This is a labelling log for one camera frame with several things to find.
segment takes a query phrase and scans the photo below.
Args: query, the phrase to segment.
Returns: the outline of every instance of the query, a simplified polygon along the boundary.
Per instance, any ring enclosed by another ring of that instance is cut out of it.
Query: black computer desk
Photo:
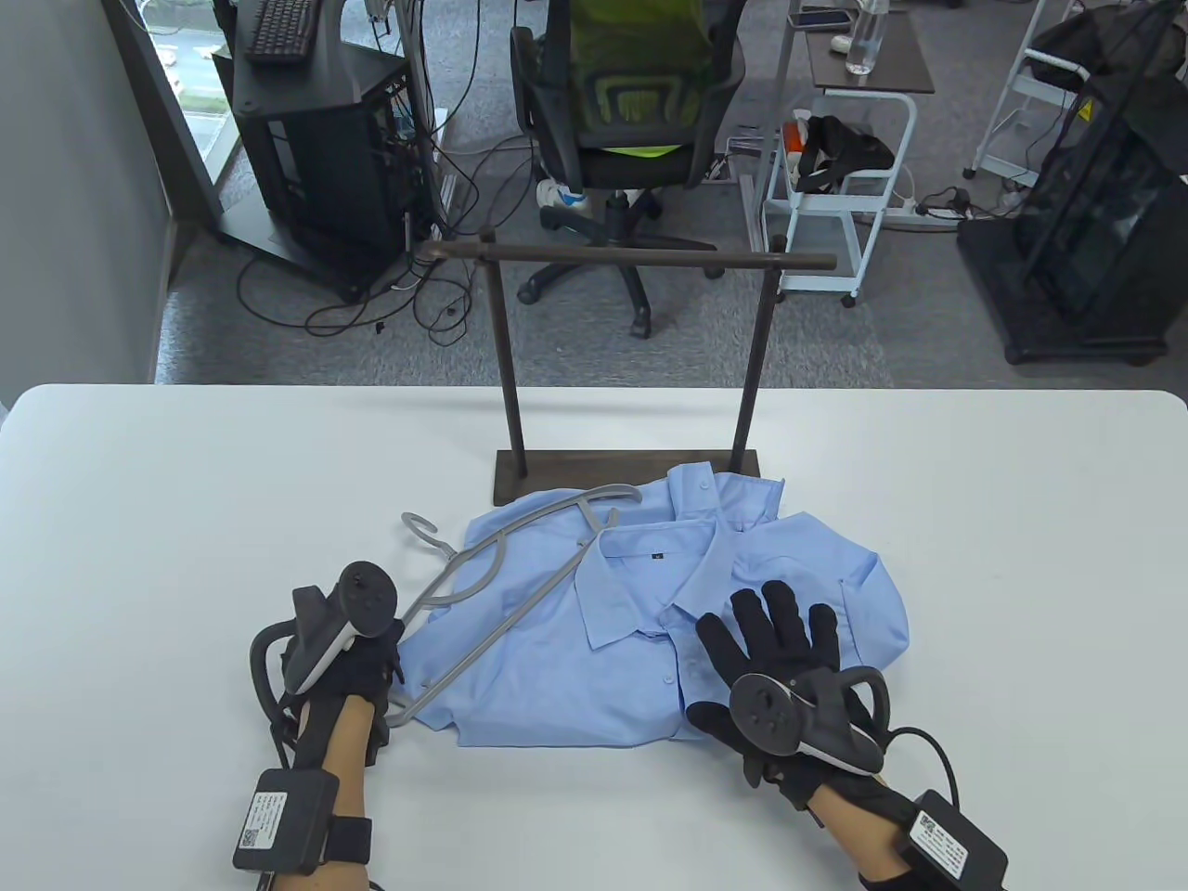
[[[239,0],[238,7],[230,6],[227,0],[216,2],[228,48],[238,50],[248,44],[263,1]],[[215,67],[249,157],[253,150],[260,151],[265,140],[271,140],[265,129],[271,122],[346,113],[360,107],[375,90],[405,75],[412,84],[413,101],[410,105],[422,119],[417,129],[422,134],[430,132],[431,112],[426,112],[424,93],[418,88],[423,81],[412,76],[410,70],[415,69],[417,75],[424,70],[417,68],[422,64],[418,61],[418,42],[402,39],[402,45],[416,53],[411,59],[343,43],[340,38],[343,2],[324,0],[322,4],[317,37],[305,63],[253,65],[244,52],[215,55]],[[404,12],[402,8],[396,12],[403,38],[407,23],[399,18]],[[429,158],[431,144],[428,137],[422,139],[422,157]],[[365,296],[372,283],[387,270],[390,261],[381,261],[374,251],[326,233],[295,227],[292,220],[285,219],[285,185],[280,171],[270,170],[270,166],[257,164],[253,159],[259,188],[223,213],[219,234],[327,284],[347,301]],[[438,213],[444,215],[440,194],[435,181],[429,200],[438,202]]]

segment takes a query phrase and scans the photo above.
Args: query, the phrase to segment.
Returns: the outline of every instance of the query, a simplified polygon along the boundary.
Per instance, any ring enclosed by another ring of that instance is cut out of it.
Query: gray plastic hanger
[[[512,532],[524,529],[524,526],[536,523],[538,519],[543,517],[549,517],[554,513],[557,513],[558,511],[564,511],[569,507],[577,507],[577,510],[582,512],[582,517],[586,518],[586,523],[589,525],[592,535],[589,537],[589,541],[584,542],[582,546],[579,549],[579,551],[568,561],[565,561],[565,564],[563,567],[561,567],[556,573],[549,576],[549,579],[545,580],[544,584],[542,584],[541,588],[532,594],[532,596],[530,596],[519,607],[517,607],[516,612],[513,612],[511,615],[504,619],[489,634],[487,634],[487,637],[485,637],[479,643],[478,646],[474,647],[474,650],[472,650],[467,656],[460,659],[459,663],[454,665],[454,668],[451,668],[449,671],[442,675],[442,677],[438,681],[436,681],[431,687],[429,687],[424,693],[422,693],[419,696],[417,696],[415,700],[410,702],[406,696],[404,696],[399,690],[393,688],[392,693],[388,695],[388,700],[393,704],[400,706],[402,710],[387,715],[387,723],[390,727],[403,727],[413,718],[416,718],[417,713],[419,713],[421,709],[423,709],[425,706],[432,702],[442,690],[444,690],[447,687],[454,683],[454,681],[457,678],[459,675],[461,675],[463,671],[470,668],[470,665],[473,665],[475,661],[478,661],[478,658],[482,656],[482,653],[489,650],[491,646],[499,638],[506,634],[512,627],[514,627],[514,625],[520,619],[527,615],[537,604],[544,600],[544,598],[549,594],[549,592],[551,592],[554,588],[556,588],[558,584],[561,584],[561,582],[565,580],[565,576],[568,576],[570,573],[577,569],[577,565],[582,562],[582,558],[586,556],[586,552],[594,545],[594,542],[598,539],[599,532],[601,532],[604,529],[611,529],[613,526],[619,525],[619,512],[617,510],[613,508],[611,510],[609,514],[607,516],[606,524],[604,525],[599,520],[598,516],[594,513],[594,508],[590,507],[590,501],[598,501],[606,498],[626,498],[634,501],[636,504],[639,504],[644,500],[644,493],[640,492],[634,486],[627,486],[624,484],[613,484],[609,486],[599,486],[598,488],[587,489],[586,492],[581,492],[574,495],[573,498],[567,498],[562,501],[557,501],[556,504],[551,504],[537,511],[532,511],[531,513],[520,517],[518,520],[508,523],[503,529],[495,530],[489,536],[484,538],[481,542],[470,548],[467,548],[463,551],[456,551],[446,542],[438,538],[434,538],[432,533],[437,531],[437,526],[426,520],[424,517],[419,517],[416,513],[400,514],[400,519],[404,522],[404,525],[406,525],[412,531],[412,533],[417,536],[417,538],[425,542],[426,544],[432,545],[434,548],[440,550],[442,555],[446,557],[446,567],[442,569],[441,573],[437,574],[437,576],[431,582],[429,582],[425,589],[421,592],[421,596],[418,596],[413,601],[412,606],[409,607],[409,612],[405,613],[404,615],[405,624],[411,623],[413,617],[416,617],[417,613],[419,613],[422,609],[436,609],[437,607],[450,606],[451,604],[459,604],[466,600],[467,598],[474,596],[480,590],[491,584],[495,575],[499,574],[499,570],[504,564],[504,558],[507,556],[507,536],[510,536]],[[436,592],[442,584],[444,584],[447,579],[454,575],[454,573],[456,573],[465,563],[469,562],[470,560],[474,560],[474,557],[479,556],[491,546],[495,548],[495,557],[491,562],[491,568],[482,575],[482,577],[479,581],[476,581],[468,588],[465,588],[462,590],[455,590],[453,594],[443,594],[441,596],[434,596],[434,592]]]

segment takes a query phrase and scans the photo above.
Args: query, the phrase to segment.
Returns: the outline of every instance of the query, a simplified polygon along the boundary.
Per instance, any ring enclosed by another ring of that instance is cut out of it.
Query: wall
[[[96,0],[6,5],[0,115],[0,402],[151,380],[169,210]]]

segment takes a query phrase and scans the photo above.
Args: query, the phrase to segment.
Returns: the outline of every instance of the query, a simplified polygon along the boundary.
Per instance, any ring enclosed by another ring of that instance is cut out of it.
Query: light blue shirt
[[[807,513],[778,519],[783,482],[684,465],[640,487],[640,504],[592,504],[601,520],[577,570],[421,712],[434,729],[456,725],[463,746],[634,746],[700,734],[684,706],[725,702],[694,625],[704,613],[738,626],[729,596],[782,579],[802,618],[813,604],[838,613],[842,666],[884,669],[908,647],[908,618],[877,554]],[[576,494],[538,492],[479,517],[473,545],[518,517]],[[542,518],[507,538],[499,574],[444,607],[400,644],[409,695],[444,675],[574,556],[590,536],[580,510]],[[466,564],[455,589],[478,581],[494,549]]]

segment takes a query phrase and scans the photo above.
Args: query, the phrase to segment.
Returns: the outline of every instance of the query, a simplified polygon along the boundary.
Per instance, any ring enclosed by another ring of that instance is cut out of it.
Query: black bag
[[[808,121],[804,152],[796,165],[796,191],[826,192],[855,170],[890,170],[895,154],[883,140],[847,127],[832,114]]]
[[[1163,21],[1155,4],[1099,6],[1066,19],[1031,42],[1031,49],[1075,62],[1091,75],[1123,74],[1142,64],[1143,45]],[[1184,63],[1184,32],[1169,27],[1146,67],[1146,76],[1175,74]],[[1036,80],[1062,90],[1079,93],[1081,78],[1072,71],[1042,62],[1031,63]]]

